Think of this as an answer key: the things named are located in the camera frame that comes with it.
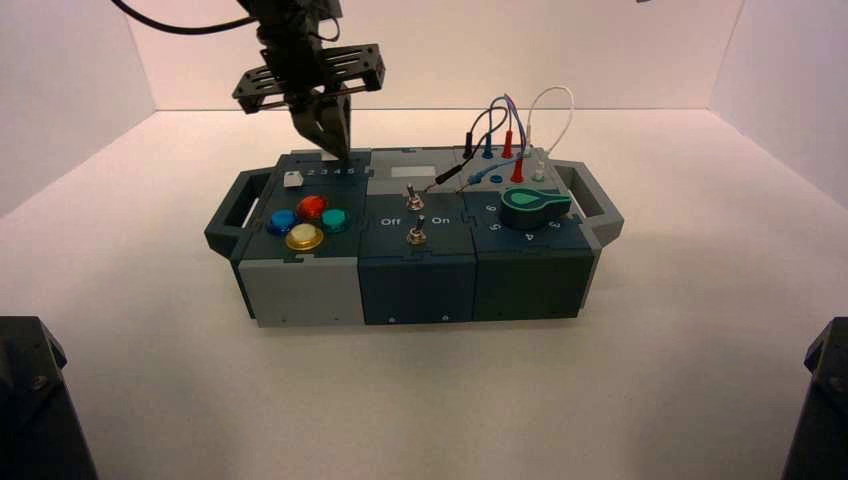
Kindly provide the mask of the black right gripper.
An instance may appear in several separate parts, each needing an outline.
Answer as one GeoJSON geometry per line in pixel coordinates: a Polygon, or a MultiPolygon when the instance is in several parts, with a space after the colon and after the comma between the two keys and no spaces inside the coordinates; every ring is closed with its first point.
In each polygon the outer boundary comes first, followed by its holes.
{"type": "Polygon", "coordinates": [[[290,106],[297,132],[347,161],[350,155],[351,96],[379,91],[386,68],[377,44],[325,48],[309,26],[260,26],[264,64],[246,71],[232,98],[247,113],[290,106]],[[332,98],[324,108],[317,100],[332,98]]]}

